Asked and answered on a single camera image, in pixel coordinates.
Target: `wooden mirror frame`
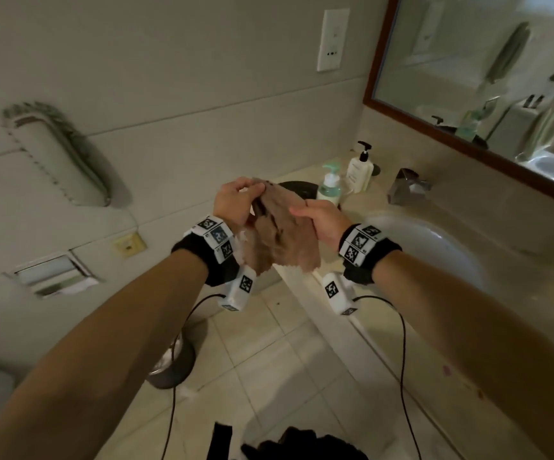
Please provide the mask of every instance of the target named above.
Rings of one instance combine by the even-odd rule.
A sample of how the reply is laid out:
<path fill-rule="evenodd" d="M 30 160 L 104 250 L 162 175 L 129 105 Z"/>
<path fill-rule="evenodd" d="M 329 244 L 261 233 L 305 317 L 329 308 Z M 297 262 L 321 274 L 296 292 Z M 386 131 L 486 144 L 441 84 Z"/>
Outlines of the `wooden mirror frame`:
<path fill-rule="evenodd" d="M 453 134 L 441 131 L 432 124 L 410 115 L 405 111 L 401 111 L 398 108 L 392 107 L 391 105 L 388 105 L 388 103 L 376 100 L 373 97 L 383 66 L 384 56 L 386 55 L 388 44 L 390 43 L 392 29 L 394 28 L 394 24 L 396 22 L 399 5 L 400 0 L 388 0 L 384 23 L 381 27 L 379 41 L 377 42 L 373 66 L 371 68 L 371 73 L 368 76 L 368 83 L 366 84 L 366 91 L 364 93 L 363 103 L 365 106 L 386 116 L 390 116 L 392 119 L 395 119 L 396 121 L 433 138 L 437 142 L 450 146 L 454 150 L 459 151 L 460 153 L 463 153 L 497 171 L 500 171 L 503 174 L 510 176 L 554 199 L 554 181 L 545 178 L 540 174 L 534 173 L 533 171 L 526 169 L 513 161 L 509 161 L 502 156 L 492 153 L 490 150 L 483 149 L 467 142 L 466 140 L 458 138 Z"/>

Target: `floor tile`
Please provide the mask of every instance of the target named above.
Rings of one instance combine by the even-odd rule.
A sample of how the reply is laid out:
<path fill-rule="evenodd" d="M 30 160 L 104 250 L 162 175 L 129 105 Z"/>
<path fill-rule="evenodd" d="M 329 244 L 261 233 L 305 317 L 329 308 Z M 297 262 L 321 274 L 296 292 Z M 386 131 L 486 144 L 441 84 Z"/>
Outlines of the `floor tile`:
<path fill-rule="evenodd" d="M 370 460 L 381 457 L 395 439 L 393 426 L 382 417 L 380 410 L 362 395 L 355 379 L 343 373 L 322 391 L 350 442 Z"/>
<path fill-rule="evenodd" d="M 283 338 L 236 367 L 264 430 L 317 393 L 304 365 Z"/>
<path fill-rule="evenodd" d="M 312 429 L 318 437 L 331 434 L 344 441 L 347 440 L 347 435 L 332 411 L 330 411 L 324 397 L 317 394 L 294 413 L 277 423 L 277 426 L 273 427 L 266 436 L 261 437 L 256 444 L 266 440 L 278 441 L 290 426 L 298 429 Z"/>
<path fill-rule="evenodd" d="M 196 363 L 181 386 L 196 391 L 234 368 L 212 318 L 189 328 L 185 336 L 196 350 Z"/>
<path fill-rule="evenodd" d="M 328 386 L 346 370 L 313 322 L 304 323 L 286 338 L 320 389 Z"/>
<path fill-rule="evenodd" d="M 260 295 L 252 295 L 244 311 L 224 310 L 213 319 L 235 365 L 283 336 Z"/>
<path fill-rule="evenodd" d="M 188 460 L 204 460 L 215 422 L 233 427 L 230 457 L 238 455 L 242 442 L 261 435 L 261 428 L 234 370 L 198 391 L 175 410 Z"/>
<path fill-rule="evenodd" d="M 260 295 L 284 333 L 293 331 L 309 320 L 306 311 L 283 281 L 264 289 Z"/>
<path fill-rule="evenodd" d="M 159 460 L 164 450 L 170 410 L 164 411 L 146 425 L 128 434 L 116 443 L 109 443 L 97 456 L 98 460 Z M 177 420 L 168 441 L 165 460 L 184 460 L 185 450 Z"/>
<path fill-rule="evenodd" d="M 155 418 L 162 411 L 170 409 L 173 391 L 156 389 L 148 382 L 143 383 L 125 415 L 111 436 L 112 441 L 123 438 L 135 429 Z"/>

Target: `hand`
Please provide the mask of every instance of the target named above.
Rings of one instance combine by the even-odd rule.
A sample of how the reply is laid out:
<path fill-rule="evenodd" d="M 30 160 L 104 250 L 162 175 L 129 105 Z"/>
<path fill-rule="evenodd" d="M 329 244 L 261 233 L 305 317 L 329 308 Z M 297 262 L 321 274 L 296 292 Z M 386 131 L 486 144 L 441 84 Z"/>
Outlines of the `hand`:
<path fill-rule="evenodd" d="M 264 193 L 264 184 L 254 184 L 248 177 L 222 185 L 215 196 L 213 215 L 223 219 L 235 234 L 247 223 L 251 202 Z"/>
<path fill-rule="evenodd" d="M 317 238 L 338 252 L 343 234 L 353 223 L 328 200 L 306 200 L 306 202 L 306 207 L 291 207 L 290 213 L 294 216 L 311 218 Z"/>

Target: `tiled wall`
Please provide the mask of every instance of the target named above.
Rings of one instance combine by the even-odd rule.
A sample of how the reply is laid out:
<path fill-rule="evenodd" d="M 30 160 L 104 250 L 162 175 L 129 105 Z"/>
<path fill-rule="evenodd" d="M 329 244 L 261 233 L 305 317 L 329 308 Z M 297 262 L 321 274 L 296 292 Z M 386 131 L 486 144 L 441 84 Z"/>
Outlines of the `tiled wall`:
<path fill-rule="evenodd" d="M 0 111 L 57 106 L 89 136 L 114 194 L 110 208 L 73 207 L 0 128 L 0 364 L 33 365 L 163 258 L 223 182 L 349 148 L 385 4 L 0 0 Z M 318 74 L 323 12 L 343 7 L 342 67 Z M 134 229 L 149 248 L 121 260 L 111 240 Z M 2 274 L 69 249 L 103 284 L 38 301 Z"/>
<path fill-rule="evenodd" d="M 554 341 L 554 200 L 370 108 L 358 138 L 374 144 L 373 162 L 414 169 L 432 202 L 511 254 L 497 266 L 502 299 Z"/>

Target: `forearm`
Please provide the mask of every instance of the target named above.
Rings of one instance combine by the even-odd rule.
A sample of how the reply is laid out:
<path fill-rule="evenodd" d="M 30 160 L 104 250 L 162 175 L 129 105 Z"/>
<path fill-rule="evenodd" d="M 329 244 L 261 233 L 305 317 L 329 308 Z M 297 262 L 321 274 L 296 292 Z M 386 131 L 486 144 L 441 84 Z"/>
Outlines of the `forearm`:
<path fill-rule="evenodd" d="M 74 327 L 0 415 L 0 458 L 42 459 L 54 451 L 93 458 L 181 331 L 206 277 L 198 257 L 176 251 Z"/>
<path fill-rule="evenodd" d="M 464 281 L 396 251 L 373 280 L 430 345 L 554 459 L 554 346 Z"/>

